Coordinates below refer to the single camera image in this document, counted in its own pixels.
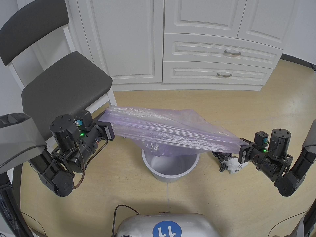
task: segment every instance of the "blue circle logo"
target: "blue circle logo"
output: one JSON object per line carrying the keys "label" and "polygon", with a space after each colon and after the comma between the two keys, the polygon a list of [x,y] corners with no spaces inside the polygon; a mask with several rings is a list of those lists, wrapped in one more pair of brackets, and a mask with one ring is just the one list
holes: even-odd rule
{"label": "blue circle logo", "polygon": [[159,222],[153,228],[153,237],[181,237],[181,227],[173,221]]}

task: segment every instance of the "floor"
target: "floor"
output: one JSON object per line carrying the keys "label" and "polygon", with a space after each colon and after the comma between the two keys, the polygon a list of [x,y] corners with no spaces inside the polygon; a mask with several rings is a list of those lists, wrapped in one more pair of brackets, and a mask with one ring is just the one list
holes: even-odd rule
{"label": "floor", "polygon": [[[194,109],[212,124],[252,140],[254,133],[285,128],[292,133],[288,153],[297,159],[316,118],[316,73],[280,60],[261,91],[166,90],[115,92],[120,106]],[[308,209],[316,197],[316,167],[301,187],[282,197],[263,173],[248,164],[237,174],[219,172],[217,159],[201,155],[196,168],[175,183],[156,180],[143,163],[141,151],[129,139],[116,137],[89,165],[82,185],[67,197],[58,197],[23,165],[21,210],[37,219],[47,236],[111,236],[116,205],[129,205],[141,214],[201,213],[224,237],[267,237],[279,221]],[[133,215],[120,208],[116,225]],[[289,235],[300,217],[271,232]],[[32,219],[27,223],[38,231]]]}

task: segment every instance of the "chair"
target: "chair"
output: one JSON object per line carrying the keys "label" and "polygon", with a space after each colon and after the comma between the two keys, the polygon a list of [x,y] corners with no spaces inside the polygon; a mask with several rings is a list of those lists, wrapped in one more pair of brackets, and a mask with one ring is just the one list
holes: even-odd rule
{"label": "chair", "polygon": [[[55,143],[49,125],[62,114],[91,113],[106,102],[116,105],[112,78],[75,51],[64,0],[35,0],[18,10],[0,30],[0,57],[22,90],[24,113],[31,116],[50,151]],[[39,39],[63,27],[71,53],[28,85],[20,80],[12,60]]]}

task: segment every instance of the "purple plastic bag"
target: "purple plastic bag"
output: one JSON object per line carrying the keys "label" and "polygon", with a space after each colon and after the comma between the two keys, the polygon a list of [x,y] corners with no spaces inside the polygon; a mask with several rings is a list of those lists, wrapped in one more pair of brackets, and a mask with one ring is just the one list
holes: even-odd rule
{"label": "purple plastic bag", "polygon": [[194,110],[146,109],[111,105],[99,118],[115,135],[131,138],[156,156],[195,155],[207,151],[239,154],[244,141],[208,123]]}

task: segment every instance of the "metal handle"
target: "metal handle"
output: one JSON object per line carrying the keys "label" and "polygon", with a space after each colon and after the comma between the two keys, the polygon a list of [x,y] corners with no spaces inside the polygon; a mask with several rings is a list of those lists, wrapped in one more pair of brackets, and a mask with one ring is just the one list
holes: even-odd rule
{"label": "metal handle", "polygon": [[224,51],[224,53],[231,54],[231,55],[241,55],[241,52],[239,52],[239,53],[231,53],[231,52],[227,52],[226,50]]}
{"label": "metal handle", "polygon": [[216,75],[219,77],[232,77],[233,76],[233,74],[229,74],[226,76],[226,75],[221,75],[220,73],[217,73]]}

